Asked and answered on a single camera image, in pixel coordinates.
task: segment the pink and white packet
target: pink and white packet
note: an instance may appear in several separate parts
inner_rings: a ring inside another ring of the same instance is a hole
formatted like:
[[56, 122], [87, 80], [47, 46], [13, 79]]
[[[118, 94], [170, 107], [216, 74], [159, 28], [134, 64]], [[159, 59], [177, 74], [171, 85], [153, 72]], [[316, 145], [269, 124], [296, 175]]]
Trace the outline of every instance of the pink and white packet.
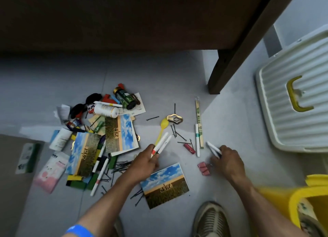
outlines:
[[40, 173], [34, 178], [34, 184], [43, 188], [49, 194], [55, 188], [60, 176], [64, 173], [69, 156], [57, 151], [48, 160]]

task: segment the yellow bin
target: yellow bin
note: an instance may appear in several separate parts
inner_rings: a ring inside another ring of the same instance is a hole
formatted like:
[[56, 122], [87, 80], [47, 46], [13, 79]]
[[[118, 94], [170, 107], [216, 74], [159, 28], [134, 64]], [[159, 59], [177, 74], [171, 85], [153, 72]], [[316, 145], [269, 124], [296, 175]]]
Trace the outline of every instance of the yellow bin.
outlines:
[[297, 204], [301, 198], [306, 198], [312, 204], [318, 221], [328, 231], [328, 175], [309, 175], [306, 184], [307, 187], [295, 189], [261, 187], [258, 190], [299, 228]]

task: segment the yellow spoon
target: yellow spoon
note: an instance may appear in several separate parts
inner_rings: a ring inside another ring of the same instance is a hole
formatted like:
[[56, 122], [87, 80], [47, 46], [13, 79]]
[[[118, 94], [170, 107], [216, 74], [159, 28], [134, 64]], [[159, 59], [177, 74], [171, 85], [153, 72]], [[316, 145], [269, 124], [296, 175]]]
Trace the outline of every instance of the yellow spoon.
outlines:
[[169, 121], [168, 121], [166, 118], [162, 119], [162, 122], [161, 122], [161, 128], [162, 128], [162, 130], [159, 132], [159, 135], [158, 135], [158, 138], [157, 138], [157, 140], [156, 140], [155, 145], [157, 145], [158, 141], [161, 139], [161, 137], [162, 137], [162, 133], [163, 133], [163, 130], [164, 130], [166, 127], [168, 127], [168, 125], [169, 125]]

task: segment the shoe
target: shoe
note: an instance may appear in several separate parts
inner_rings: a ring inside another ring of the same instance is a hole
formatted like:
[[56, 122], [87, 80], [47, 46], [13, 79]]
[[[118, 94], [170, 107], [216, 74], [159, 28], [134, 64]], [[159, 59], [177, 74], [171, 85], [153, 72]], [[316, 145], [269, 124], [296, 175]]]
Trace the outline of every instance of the shoe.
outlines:
[[216, 202], [205, 202], [196, 213], [193, 237], [231, 237], [223, 208]]
[[120, 217], [117, 217], [111, 233], [111, 237], [124, 237], [123, 225]]

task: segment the wooden leg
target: wooden leg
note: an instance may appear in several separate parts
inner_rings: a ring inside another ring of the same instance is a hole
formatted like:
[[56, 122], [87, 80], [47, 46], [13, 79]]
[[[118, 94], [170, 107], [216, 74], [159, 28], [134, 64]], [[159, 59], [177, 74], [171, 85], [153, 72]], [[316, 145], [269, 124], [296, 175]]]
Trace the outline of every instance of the wooden leg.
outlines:
[[210, 94], [219, 94], [291, 0], [262, 0], [240, 40], [231, 50], [218, 50], [219, 60], [208, 81]]

